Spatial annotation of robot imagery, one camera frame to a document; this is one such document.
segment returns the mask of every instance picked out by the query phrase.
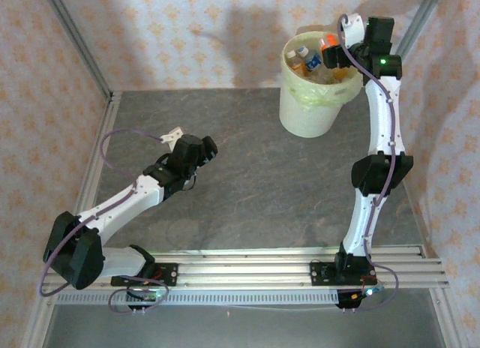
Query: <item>plastic bucket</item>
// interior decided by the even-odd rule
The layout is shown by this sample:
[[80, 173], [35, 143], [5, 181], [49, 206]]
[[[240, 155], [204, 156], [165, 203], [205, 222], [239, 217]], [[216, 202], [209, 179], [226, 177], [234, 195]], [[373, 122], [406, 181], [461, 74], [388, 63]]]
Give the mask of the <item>plastic bucket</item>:
[[287, 65], [285, 54], [306, 46], [319, 49], [319, 40], [330, 34], [309, 31], [290, 39], [282, 50], [280, 87], [280, 121], [290, 133], [299, 137], [314, 138], [327, 133], [337, 118], [341, 107], [355, 98], [362, 88], [362, 75], [350, 67], [343, 81], [323, 85], [297, 76]]

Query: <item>purple cable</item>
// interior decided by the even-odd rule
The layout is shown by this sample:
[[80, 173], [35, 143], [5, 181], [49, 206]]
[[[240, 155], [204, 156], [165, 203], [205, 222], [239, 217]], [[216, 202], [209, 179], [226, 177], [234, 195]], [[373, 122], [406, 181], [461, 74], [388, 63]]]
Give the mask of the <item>purple cable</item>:
[[[352, 62], [352, 64], [355, 66], [355, 68], [357, 68], [359, 71], [361, 71], [364, 75], [366, 75], [368, 78], [370, 78], [371, 80], [373, 80], [379, 87], [380, 89], [382, 89], [383, 93], [385, 94], [385, 97], [386, 97], [386, 101], [388, 102], [388, 107], [390, 108], [390, 115], [391, 115], [391, 136], [390, 136], [390, 141], [391, 142], [394, 142], [395, 141], [395, 108], [393, 106], [393, 100], [392, 100], [392, 96], [390, 95], [390, 92], [387, 88], [385, 88], [385, 86], [373, 75], [371, 74], [368, 70], [366, 70], [365, 68], [363, 68], [356, 60], [355, 58], [352, 56], [352, 54], [349, 52], [349, 50], [347, 49], [347, 47], [345, 46], [345, 42], [344, 42], [344, 39], [341, 35], [342, 33], [342, 20], [345, 20], [345, 23], [348, 23], [348, 16], [346, 14], [342, 14], [340, 16], [340, 18], [338, 18], [338, 21], [337, 21], [337, 35], [338, 35], [338, 41], [340, 42], [340, 45], [342, 47], [342, 50], [345, 52], [345, 55], [348, 57], [348, 59]], [[395, 145], [390, 145], [390, 148], [391, 148], [391, 163], [390, 163], [390, 169], [388, 170], [388, 175], [387, 175], [387, 179], [385, 180], [385, 184], [383, 185], [383, 189], [382, 191], [380, 192], [380, 195], [378, 196], [378, 199], [374, 199], [373, 200], [373, 204], [372, 204], [372, 209], [370, 210], [370, 215], [368, 217], [368, 221], [367, 221], [367, 229], [365, 230], [365, 236], [364, 236], [364, 243], [363, 243], [363, 249], [364, 249], [364, 252], [365, 252], [365, 256], [367, 257], [367, 261], [373, 266], [373, 267], [377, 267], [377, 268], [380, 268], [380, 269], [385, 269], [386, 271], [389, 271], [390, 273], [393, 274], [394, 276], [394, 279], [395, 279], [395, 288], [394, 288], [394, 292], [392, 295], [390, 295], [385, 301], [383, 301], [382, 303], [379, 303], [378, 305], [374, 306], [374, 307], [366, 307], [366, 308], [359, 308], [358, 311], [371, 311], [373, 309], [376, 309], [376, 308], [380, 308], [384, 305], [387, 305], [389, 302], [392, 301], [392, 299], [397, 295], [398, 293], [398, 286], [400, 284], [399, 280], [398, 280], [398, 275], [397, 273], [395, 273], [395, 271], [389, 267], [385, 267], [384, 265], [380, 265], [380, 264], [377, 264], [375, 262], [372, 262], [371, 260], [371, 257], [370, 257], [370, 254], [368, 253], [368, 247], [367, 247], [367, 241], [368, 241], [368, 233], [370, 233], [370, 229], [371, 229], [371, 226], [372, 226], [372, 222], [374, 220], [374, 214], [375, 214], [375, 208], [378, 207], [380, 205], [380, 203], [382, 202], [382, 199], [385, 197], [386, 195], [386, 191], [389, 189], [389, 186], [390, 186], [390, 183], [392, 182], [392, 177], [393, 177], [393, 173], [394, 173], [394, 170], [395, 170], [395, 160], [396, 160], [396, 157], [395, 157]]]
[[[111, 132], [105, 134], [105, 136], [103, 136], [102, 140], [100, 141], [100, 156], [102, 157], [103, 161], [105, 162], [105, 164], [113, 169], [113, 170], [116, 170], [120, 173], [122, 173], [124, 176], [127, 176], [127, 177], [132, 177], [132, 176], [135, 176], [133, 173], [130, 173], [130, 172], [126, 172], [124, 171], [123, 169], [121, 168], [118, 168], [117, 166], [114, 166], [113, 164], [111, 164], [107, 158], [105, 157], [105, 153], [104, 153], [104, 143], [105, 141], [107, 140], [108, 137], [112, 136], [113, 134], [118, 134], [118, 133], [124, 133], [124, 132], [132, 132], [132, 133], [135, 133], [135, 134], [140, 134], [140, 135], [143, 135], [145, 137], [149, 137], [149, 138], [152, 138], [154, 140], [158, 140], [160, 142], [162, 142], [162, 139], [158, 136], [154, 136], [153, 134], [150, 134], [150, 133], [147, 133], [147, 132], [144, 132], [143, 130], [139, 130], [139, 129], [135, 129], [135, 128], [123, 128], [123, 129], [117, 129], [117, 130], [112, 130]], [[75, 234], [77, 234], [77, 232], [79, 230], [81, 230], [84, 226], [86, 226], [88, 223], [90, 223], [91, 221], [93, 221], [94, 219], [98, 219], [98, 217], [100, 217], [101, 215], [104, 215], [105, 213], [111, 211], [112, 209], [114, 209], [115, 207], [117, 206], [120, 206], [122, 203], [124, 203], [126, 200], [128, 200], [134, 193], [135, 193], [135, 190], [137, 189], [137, 180], [133, 181], [133, 184], [132, 184], [132, 188], [130, 189], [130, 191], [125, 195], [123, 196], [121, 199], [117, 200], [116, 202], [108, 205], [107, 207], [105, 207], [104, 209], [100, 210], [97, 212], [96, 215], [92, 215], [88, 218], [86, 218], [83, 222], [81, 222], [80, 224], [78, 224], [75, 228], [73, 228], [71, 230], [70, 233], [68, 233], [62, 240], [61, 242], [57, 245], [57, 247], [53, 250], [53, 252], [50, 254], [49, 258], [46, 260], [45, 262], [45, 265], [43, 266], [43, 270], [42, 270], [42, 273], [41, 273], [41, 276], [40, 276], [40, 280], [37, 284], [37, 294], [39, 296], [42, 296], [42, 297], [50, 297], [50, 296], [53, 296], [54, 294], [56, 293], [59, 293], [61, 292], [65, 287], [68, 286], [69, 283], [65, 283], [63, 284], [62, 286], [54, 289], [53, 291], [51, 292], [44, 292], [42, 290], [42, 286], [44, 285], [44, 281], [45, 281], [45, 277], [47, 276], [48, 274], [48, 270], [50, 269], [50, 267], [52, 266], [52, 263], [53, 261], [55, 260], [55, 258], [59, 255], [60, 251], [62, 250], [62, 248], [67, 244], [67, 242], [75, 236]], [[165, 288], [166, 292], [162, 295], [162, 297], [157, 301], [155, 302], [154, 304], [152, 304], [151, 306], [149, 306], [148, 308], [146, 309], [143, 309], [143, 312], [147, 311], [148, 309], [151, 309], [153, 307], [156, 307], [158, 306], [161, 302], [163, 302], [165, 299], [167, 299], [167, 296], [169, 294], [169, 289], [168, 289], [168, 286], [163, 283], [163, 282], [160, 282], [159, 280], [155, 280], [155, 279], [147, 279], [147, 278], [139, 278], [139, 277], [130, 277], [130, 276], [122, 276], [123, 278], [127, 278], [127, 279], [130, 279], [132, 281], [141, 281], [141, 282], [150, 282], [150, 283], [154, 283], [154, 284], [158, 284], [160, 286], [162, 286], [163, 288]], [[153, 290], [151, 289], [143, 289], [144, 292], [154, 292]], [[113, 309], [112, 307], [112, 298], [113, 296], [116, 294], [116, 293], [119, 293], [119, 292], [138, 292], [136, 290], [133, 290], [133, 289], [129, 289], [129, 288], [122, 288], [122, 289], [117, 289], [116, 291], [114, 291], [112, 293], [112, 295], [109, 297], [109, 301], [108, 301], [108, 305], [109, 305], [109, 308], [110, 310], [113, 312], [113, 313], [116, 313], [116, 314], [134, 314], [135, 312], [130, 312], [130, 311], [126, 311], [126, 312], [120, 312], [116, 309]]]

